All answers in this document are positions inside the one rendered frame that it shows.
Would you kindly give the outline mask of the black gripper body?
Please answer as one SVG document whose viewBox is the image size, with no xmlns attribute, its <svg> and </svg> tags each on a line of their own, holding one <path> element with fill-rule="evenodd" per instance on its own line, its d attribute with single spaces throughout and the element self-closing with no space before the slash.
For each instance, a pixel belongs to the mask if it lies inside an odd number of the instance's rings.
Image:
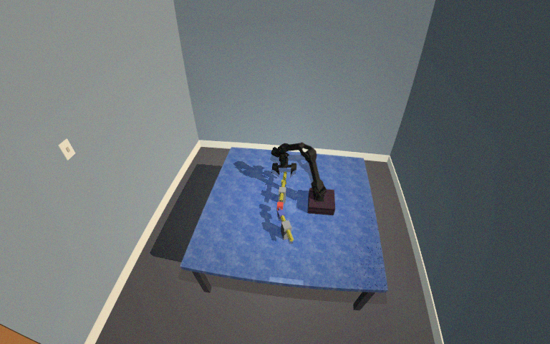
<svg viewBox="0 0 550 344">
<path fill-rule="evenodd" d="M 273 163 L 272 170 L 277 170 L 277 168 L 291 168 L 293 171 L 296 170 L 296 163 L 288 165 L 288 159 L 287 161 L 280 161 L 280 164 L 281 165 L 278 165 L 278 163 Z"/>
</svg>

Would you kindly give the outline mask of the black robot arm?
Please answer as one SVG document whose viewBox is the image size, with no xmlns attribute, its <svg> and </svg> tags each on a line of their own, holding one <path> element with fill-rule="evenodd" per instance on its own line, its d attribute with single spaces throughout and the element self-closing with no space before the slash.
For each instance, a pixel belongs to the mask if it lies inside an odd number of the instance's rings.
<svg viewBox="0 0 550 344">
<path fill-rule="evenodd" d="M 302 148 L 308 149 L 308 151 L 304 152 Z M 277 158 L 279 157 L 279 161 L 287 161 L 287 156 L 289 156 L 289 154 L 286 152 L 295 150 L 299 150 L 300 153 L 305 157 L 306 161 L 309 162 L 312 177 L 314 180 L 314 182 L 312 182 L 314 200 L 324 201 L 324 192 L 326 191 L 326 188 L 323 184 L 323 181 L 319 178 L 319 173 L 316 165 L 317 152 L 313 149 L 313 147 L 305 143 L 283 143 L 278 148 L 273 147 L 271 154 L 273 156 L 276 156 Z"/>
</svg>

